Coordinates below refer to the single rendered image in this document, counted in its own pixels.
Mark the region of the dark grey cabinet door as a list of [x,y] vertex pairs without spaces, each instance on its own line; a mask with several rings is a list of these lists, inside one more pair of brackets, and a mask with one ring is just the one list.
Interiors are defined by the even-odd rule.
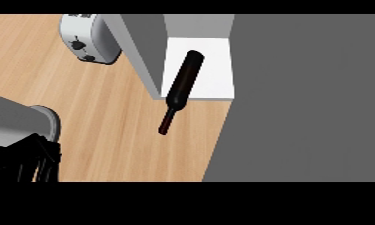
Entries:
[[239,15],[210,181],[375,181],[375,15]]

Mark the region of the dark wine bottle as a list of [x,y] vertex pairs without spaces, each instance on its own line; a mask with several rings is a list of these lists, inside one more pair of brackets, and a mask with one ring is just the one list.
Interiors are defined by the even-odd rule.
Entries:
[[186,106],[204,60],[206,57],[201,52],[197,50],[188,52],[166,97],[167,112],[158,127],[161,135],[167,134],[175,113]]

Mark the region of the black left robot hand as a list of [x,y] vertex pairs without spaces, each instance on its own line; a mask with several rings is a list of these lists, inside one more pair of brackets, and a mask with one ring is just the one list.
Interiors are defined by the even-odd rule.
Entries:
[[61,144],[37,133],[0,146],[0,183],[58,182]]

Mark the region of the white toaster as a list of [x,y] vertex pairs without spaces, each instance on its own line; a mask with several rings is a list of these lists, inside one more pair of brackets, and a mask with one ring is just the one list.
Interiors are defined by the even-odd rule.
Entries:
[[101,14],[64,14],[59,34],[80,61],[115,63],[121,48]]

